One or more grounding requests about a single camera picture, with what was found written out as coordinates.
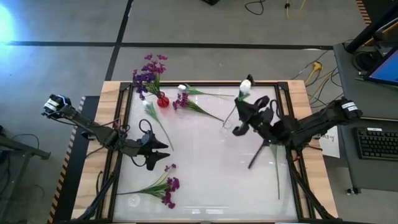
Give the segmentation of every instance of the red vase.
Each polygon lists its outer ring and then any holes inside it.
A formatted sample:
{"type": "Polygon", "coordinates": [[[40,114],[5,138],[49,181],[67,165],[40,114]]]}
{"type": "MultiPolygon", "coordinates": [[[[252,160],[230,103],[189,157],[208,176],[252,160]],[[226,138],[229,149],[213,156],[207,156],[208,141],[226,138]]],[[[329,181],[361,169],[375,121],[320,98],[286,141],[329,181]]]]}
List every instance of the red vase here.
{"type": "Polygon", "coordinates": [[[157,105],[161,108],[166,108],[170,104],[170,100],[165,96],[164,92],[160,92],[157,96],[157,105]]]}

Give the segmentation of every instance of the gray floor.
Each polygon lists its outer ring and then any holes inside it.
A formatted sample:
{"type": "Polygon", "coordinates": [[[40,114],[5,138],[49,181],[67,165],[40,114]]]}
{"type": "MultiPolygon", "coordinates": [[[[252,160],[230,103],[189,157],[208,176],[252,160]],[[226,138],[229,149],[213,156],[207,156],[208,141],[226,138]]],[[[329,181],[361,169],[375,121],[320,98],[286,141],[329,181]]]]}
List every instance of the gray floor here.
{"type": "MultiPolygon", "coordinates": [[[[221,0],[214,7],[199,0],[135,0],[125,42],[192,42],[236,44],[331,45],[352,39],[364,27],[354,0],[292,2],[291,19],[284,1],[267,1],[262,16],[244,8],[243,0],[221,0]]],[[[0,0],[0,41],[114,42],[127,0],[15,1],[0,0]]],[[[12,136],[33,133],[48,161],[32,159],[15,198],[11,220],[45,223],[71,127],[40,115],[51,93],[67,95],[74,104],[82,96],[99,95],[112,47],[0,46],[0,124],[12,136]]],[[[121,48],[112,80],[130,80],[132,69],[152,52],[169,56],[164,80],[240,80],[248,73],[261,80],[288,80],[315,60],[319,50],[145,49],[121,48]]],[[[335,68],[333,52],[320,59],[322,74],[335,68]]],[[[311,67],[302,72],[304,79],[311,67]]],[[[320,82],[308,88],[313,93],[320,82]]],[[[342,92],[330,82],[322,93],[329,102],[342,92]]],[[[33,139],[20,138],[34,144],[33,139]]],[[[340,217],[363,222],[397,223],[398,194],[364,190],[347,196],[348,172],[341,162],[326,159],[340,217]]]]}

